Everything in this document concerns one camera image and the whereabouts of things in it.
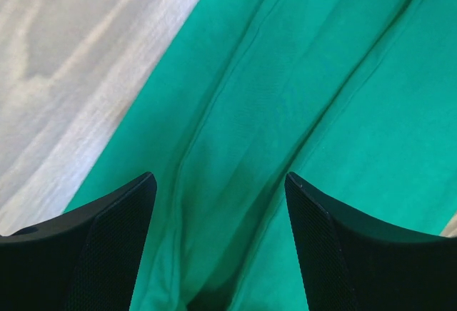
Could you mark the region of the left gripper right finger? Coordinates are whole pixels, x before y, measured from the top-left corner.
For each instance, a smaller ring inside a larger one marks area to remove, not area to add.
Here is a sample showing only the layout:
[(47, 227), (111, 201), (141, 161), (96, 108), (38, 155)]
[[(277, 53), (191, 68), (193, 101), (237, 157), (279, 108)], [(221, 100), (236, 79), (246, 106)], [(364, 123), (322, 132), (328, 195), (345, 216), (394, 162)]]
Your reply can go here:
[(310, 310), (455, 310), (456, 239), (399, 227), (285, 179)]

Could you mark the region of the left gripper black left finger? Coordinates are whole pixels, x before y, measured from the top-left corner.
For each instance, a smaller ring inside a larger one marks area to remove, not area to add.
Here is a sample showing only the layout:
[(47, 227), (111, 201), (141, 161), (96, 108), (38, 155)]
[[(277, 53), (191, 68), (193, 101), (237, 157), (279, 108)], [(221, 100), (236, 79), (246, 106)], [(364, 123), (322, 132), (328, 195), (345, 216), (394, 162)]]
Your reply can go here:
[(144, 173), (1, 237), (2, 310), (128, 310), (156, 197)]

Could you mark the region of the green t-shirt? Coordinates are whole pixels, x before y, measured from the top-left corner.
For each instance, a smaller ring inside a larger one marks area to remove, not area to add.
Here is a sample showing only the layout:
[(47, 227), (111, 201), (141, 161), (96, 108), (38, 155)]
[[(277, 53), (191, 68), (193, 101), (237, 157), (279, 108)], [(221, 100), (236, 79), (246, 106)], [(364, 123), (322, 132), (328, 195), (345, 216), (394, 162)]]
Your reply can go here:
[(132, 310), (305, 310), (284, 180), (438, 234), (456, 0), (200, 0), (70, 202), (157, 194)]

